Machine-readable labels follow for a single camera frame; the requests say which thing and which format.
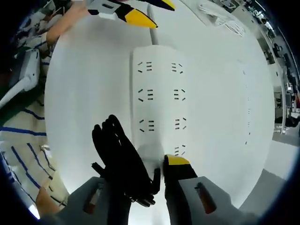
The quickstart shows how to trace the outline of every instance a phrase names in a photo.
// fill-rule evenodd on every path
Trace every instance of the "white device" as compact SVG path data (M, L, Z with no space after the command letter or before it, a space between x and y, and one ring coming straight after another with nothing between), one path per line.
M131 117L133 144L152 177L165 154L182 156L188 145L188 60L167 46L133 50Z
M29 91L38 84L40 54L38 49L30 49L16 57L10 90L0 100L0 109L21 91Z

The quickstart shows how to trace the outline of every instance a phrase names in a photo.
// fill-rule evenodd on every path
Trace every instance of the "hand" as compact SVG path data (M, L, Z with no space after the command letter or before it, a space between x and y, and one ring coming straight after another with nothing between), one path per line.
M47 45L55 43L63 33L86 15L89 15L89 12L85 7L85 1L73 2L71 8L47 32Z
M154 204L153 195L159 191L160 169L155 170L153 182L132 143L114 115L94 127L92 138L95 148L105 164L105 169L93 164L101 177L117 184L134 202L149 207Z

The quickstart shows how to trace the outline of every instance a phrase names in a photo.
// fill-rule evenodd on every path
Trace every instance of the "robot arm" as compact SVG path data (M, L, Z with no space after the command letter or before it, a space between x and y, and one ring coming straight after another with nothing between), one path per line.
M41 220L64 225L127 225L130 206L118 185L92 177L69 196L63 210Z
M206 177L198 177L189 161L166 155L165 198L171 225L254 224L231 204L230 196Z
M175 10L175 6L170 0L141 0L154 6ZM149 28L156 28L156 23L142 11L131 7L129 4L119 2L117 0L87 0L86 7L91 15L98 15L99 13L113 14L124 22Z

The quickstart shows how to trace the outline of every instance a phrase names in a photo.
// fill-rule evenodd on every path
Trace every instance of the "human arm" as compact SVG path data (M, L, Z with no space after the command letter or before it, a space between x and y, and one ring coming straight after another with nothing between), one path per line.
M49 29L46 35L48 46L51 46L60 35L66 32L78 20L89 14L87 8L82 3L73 3L64 16Z
M41 187L36 199L36 206L40 217L47 214L54 214L60 211L44 187Z

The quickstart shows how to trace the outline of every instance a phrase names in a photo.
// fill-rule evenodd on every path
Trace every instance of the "tabletop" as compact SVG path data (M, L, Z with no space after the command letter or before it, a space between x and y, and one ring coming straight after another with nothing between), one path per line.
M151 8L158 44L182 51L194 64L185 158L239 207L261 174L272 140L274 97L267 62L249 30L241 38L205 26L182 2L173 2L175 12ZM147 4L131 5L147 11ZM47 76L45 117L49 145L70 193L97 176L90 166L101 163L91 138L96 123L115 114L131 139L129 56L151 43L149 29L95 16L59 39ZM156 200L163 203L161 193ZM167 221L161 212L153 208L151 215ZM144 214L134 220L145 221Z

